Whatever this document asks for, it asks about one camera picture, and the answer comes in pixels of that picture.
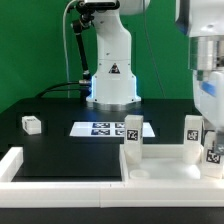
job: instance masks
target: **black table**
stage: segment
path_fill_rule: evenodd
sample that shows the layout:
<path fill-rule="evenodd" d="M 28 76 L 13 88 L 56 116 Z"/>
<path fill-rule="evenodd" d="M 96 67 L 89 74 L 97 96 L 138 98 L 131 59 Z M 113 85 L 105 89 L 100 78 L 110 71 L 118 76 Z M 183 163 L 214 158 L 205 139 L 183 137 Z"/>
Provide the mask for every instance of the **black table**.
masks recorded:
<path fill-rule="evenodd" d="M 155 138 L 145 144 L 183 143 L 184 119 L 198 114 L 192 100 L 144 100 L 123 112 L 86 108 L 78 99 L 23 99 L 0 115 L 1 156 L 24 147 L 24 164 L 14 181 L 119 181 L 119 145 L 123 138 L 70 137 L 76 121 L 122 122 L 143 115 Z M 42 121 L 43 132 L 28 136 L 23 116 Z M 0 209 L 0 223 L 223 223 L 223 208 L 36 208 Z"/>

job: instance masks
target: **black cable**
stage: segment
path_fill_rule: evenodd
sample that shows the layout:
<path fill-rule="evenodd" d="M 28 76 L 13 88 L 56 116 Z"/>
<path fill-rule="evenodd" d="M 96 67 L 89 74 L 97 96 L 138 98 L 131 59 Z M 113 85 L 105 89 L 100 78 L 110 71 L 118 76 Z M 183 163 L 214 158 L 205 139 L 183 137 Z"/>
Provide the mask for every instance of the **black cable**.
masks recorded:
<path fill-rule="evenodd" d="M 79 84 L 78 81 L 59 83 L 59 84 L 56 84 L 56 85 L 53 85 L 53 86 L 48 87 L 48 88 L 45 89 L 44 91 L 38 93 L 35 97 L 36 97 L 36 98 L 41 98 L 41 97 L 42 97 L 46 92 L 48 92 L 49 90 L 53 90 L 53 89 L 55 89 L 55 88 L 59 88 L 59 87 L 62 87 L 62 86 L 70 86 L 70 85 L 77 85 L 77 84 Z"/>
<path fill-rule="evenodd" d="M 66 92 L 68 91 L 68 89 L 51 89 L 51 90 L 45 90 L 39 94 L 36 95 L 36 98 L 41 98 L 42 96 L 44 96 L 46 93 L 49 92 Z M 69 89 L 69 91 L 89 91 L 89 87 L 83 87 L 83 88 L 78 88 L 78 89 Z"/>
<path fill-rule="evenodd" d="M 153 51 L 152 51 L 152 46 L 151 46 L 151 42 L 150 42 L 148 30 L 147 30 L 147 22 L 146 22 L 147 19 L 146 19 L 146 8 L 145 7 L 146 7 L 145 6 L 145 0 L 143 0 L 144 30 L 145 30 L 146 40 L 147 40 L 147 44 L 148 44 L 148 48 L 149 48 L 149 54 L 152 58 L 152 63 L 153 63 L 153 67 L 154 67 L 154 70 L 155 70 L 155 74 L 156 74 L 156 78 L 157 78 L 160 90 L 163 94 L 164 99 L 166 99 L 166 94 L 165 94 L 162 82 L 160 80 L 160 74 L 159 74 L 158 67 L 157 67 L 157 64 L 156 64 L 156 60 L 155 60 L 155 57 L 154 57 L 154 54 L 153 54 Z"/>

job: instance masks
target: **green backdrop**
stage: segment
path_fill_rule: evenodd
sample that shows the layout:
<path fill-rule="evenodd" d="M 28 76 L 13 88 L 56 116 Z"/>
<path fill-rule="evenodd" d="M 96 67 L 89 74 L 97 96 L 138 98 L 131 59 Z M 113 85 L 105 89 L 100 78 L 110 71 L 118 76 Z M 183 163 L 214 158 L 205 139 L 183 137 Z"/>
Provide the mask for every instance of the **green backdrop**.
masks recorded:
<path fill-rule="evenodd" d="M 62 16 L 67 0 L 1 0 L 0 4 L 0 111 L 19 99 L 33 97 L 44 88 L 66 81 Z M 71 79 L 82 71 L 74 34 L 67 17 Z M 143 15 L 122 17 L 133 36 L 132 70 L 143 98 L 163 98 L 152 65 L 143 27 Z M 166 97 L 192 98 L 188 70 L 188 38 L 175 27 L 175 0 L 151 0 L 147 29 Z M 94 28 L 83 33 L 89 67 L 96 70 Z"/>

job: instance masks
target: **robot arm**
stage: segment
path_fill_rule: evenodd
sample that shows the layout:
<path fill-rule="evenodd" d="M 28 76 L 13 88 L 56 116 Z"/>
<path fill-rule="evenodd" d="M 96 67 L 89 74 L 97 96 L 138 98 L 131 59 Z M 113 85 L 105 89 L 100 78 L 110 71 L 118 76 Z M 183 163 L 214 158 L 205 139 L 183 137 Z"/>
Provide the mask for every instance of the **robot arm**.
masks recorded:
<path fill-rule="evenodd" d="M 224 154 L 223 10 L 223 0 L 176 1 L 176 24 L 190 38 L 195 106 L 214 126 L 218 154 Z"/>
<path fill-rule="evenodd" d="M 150 0 L 144 1 L 147 8 Z M 76 8 L 82 28 L 88 27 L 91 20 L 97 33 L 97 71 L 87 105 L 116 111 L 135 106 L 141 98 L 131 71 L 131 35 L 123 27 L 120 14 L 142 12 L 143 0 L 84 0 Z"/>

